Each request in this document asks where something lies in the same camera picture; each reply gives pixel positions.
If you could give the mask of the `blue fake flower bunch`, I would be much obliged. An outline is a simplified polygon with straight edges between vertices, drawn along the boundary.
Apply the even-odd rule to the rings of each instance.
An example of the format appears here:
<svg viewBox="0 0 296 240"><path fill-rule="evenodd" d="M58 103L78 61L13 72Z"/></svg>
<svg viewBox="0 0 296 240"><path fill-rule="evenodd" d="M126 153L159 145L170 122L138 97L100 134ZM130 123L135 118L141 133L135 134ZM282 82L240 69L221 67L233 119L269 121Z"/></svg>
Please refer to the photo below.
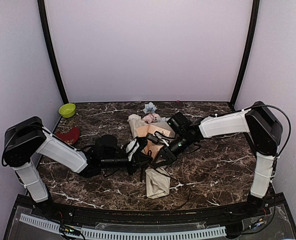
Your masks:
<svg viewBox="0 0 296 240"><path fill-rule="evenodd" d="M145 104L143 112L147 115L147 114L150 114L150 113L156 113L156 110L157 110L157 106L154 103L149 102L149 103ZM156 123L167 122L169 119L170 119L169 117L161 117L160 121L156 122Z"/></svg>

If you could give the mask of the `black twine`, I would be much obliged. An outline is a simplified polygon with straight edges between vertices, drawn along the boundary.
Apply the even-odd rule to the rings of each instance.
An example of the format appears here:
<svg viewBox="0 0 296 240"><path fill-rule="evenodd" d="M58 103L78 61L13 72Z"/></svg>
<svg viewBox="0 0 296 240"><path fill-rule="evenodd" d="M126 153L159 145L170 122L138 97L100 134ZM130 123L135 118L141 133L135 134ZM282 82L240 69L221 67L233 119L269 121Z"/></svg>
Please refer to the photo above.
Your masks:
<svg viewBox="0 0 296 240"><path fill-rule="evenodd" d="M170 213L173 213L177 210L180 210L182 207L184 207L190 200L192 195L191 187L188 186L186 183L174 178L172 175L170 175L164 168L162 167L155 167L152 165L152 160L148 161L146 163L148 166L145 169L146 173L146 193L147 197L151 199L156 199L160 197L165 197L170 194L170 182L171 180L174 180L178 182L179 184L182 184L188 189L188 196L186 201L178 205L175 208L172 208L169 210Z"/></svg>

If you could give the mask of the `pink fake flower stem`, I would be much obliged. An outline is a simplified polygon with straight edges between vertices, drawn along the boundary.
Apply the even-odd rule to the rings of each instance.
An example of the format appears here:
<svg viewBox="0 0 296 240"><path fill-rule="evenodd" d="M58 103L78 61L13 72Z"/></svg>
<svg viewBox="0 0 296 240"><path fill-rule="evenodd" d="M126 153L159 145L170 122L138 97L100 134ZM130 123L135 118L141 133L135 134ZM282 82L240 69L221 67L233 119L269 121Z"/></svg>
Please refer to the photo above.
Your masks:
<svg viewBox="0 0 296 240"><path fill-rule="evenodd" d="M161 117L160 117L159 114L157 114L157 113L150 113L150 114L147 114L146 116L144 116L142 118L142 121L144 121L147 124L150 124L150 123L159 122L160 119L161 119Z"/></svg>

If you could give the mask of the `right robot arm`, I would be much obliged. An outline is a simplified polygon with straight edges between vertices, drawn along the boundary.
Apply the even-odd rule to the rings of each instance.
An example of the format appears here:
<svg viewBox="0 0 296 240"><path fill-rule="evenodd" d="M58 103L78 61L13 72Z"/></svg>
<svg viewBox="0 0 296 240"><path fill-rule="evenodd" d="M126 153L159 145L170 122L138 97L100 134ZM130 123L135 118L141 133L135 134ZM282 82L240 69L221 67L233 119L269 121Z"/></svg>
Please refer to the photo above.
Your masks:
<svg viewBox="0 0 296 240"><path fill-rule="evenodd" d="M177 137L164 145L152 162L153 168L172 164L192 144L216 136L234 133L247 133L255 150L256 167L250 188L250 201L243 205L243 213L255 216L262 209L262 201L274 178L276 161L283 147L280 146L283 127L272 113L272 105L262 101L252 106L231 113L213 114L191 122L181 112L177 112L167 124Z"/></svg>

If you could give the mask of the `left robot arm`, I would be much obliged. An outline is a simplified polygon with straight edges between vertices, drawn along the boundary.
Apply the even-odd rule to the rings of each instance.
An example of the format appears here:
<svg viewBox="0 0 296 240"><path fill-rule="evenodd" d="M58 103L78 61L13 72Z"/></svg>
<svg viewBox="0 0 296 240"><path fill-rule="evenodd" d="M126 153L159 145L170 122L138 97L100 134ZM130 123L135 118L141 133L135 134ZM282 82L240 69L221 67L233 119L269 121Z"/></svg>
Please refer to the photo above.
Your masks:
<svg viewBox="0 0 296 240"><path fill-rule="evenodd" d="M34 154L46 156L84 178L111 168L126 168L131 176L153 160L143 153L147 143L145 137L135 137L120 147L115 136L106 134L95 139L93 145L77 149L49 132L42 120L34 116L6 130L2 165L15 171L33 201L39 204L39 211L54 218L58 206L50 201L50 192L32 163Z"/></svg>

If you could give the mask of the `white fake flower stem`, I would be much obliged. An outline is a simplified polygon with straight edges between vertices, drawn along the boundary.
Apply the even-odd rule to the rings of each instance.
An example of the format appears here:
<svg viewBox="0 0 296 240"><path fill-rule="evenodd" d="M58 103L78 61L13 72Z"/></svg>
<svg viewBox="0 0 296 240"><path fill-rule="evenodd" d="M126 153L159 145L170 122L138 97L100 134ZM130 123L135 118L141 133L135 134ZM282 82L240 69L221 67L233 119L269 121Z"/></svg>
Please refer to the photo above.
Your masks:
<svg viewBox="0 0 296 240"><path fill-rule="evenodd" d="M141 117L137 114L131 114L130 116L128 116L128 121L131 121L131 120L140 121Z"/></svg>

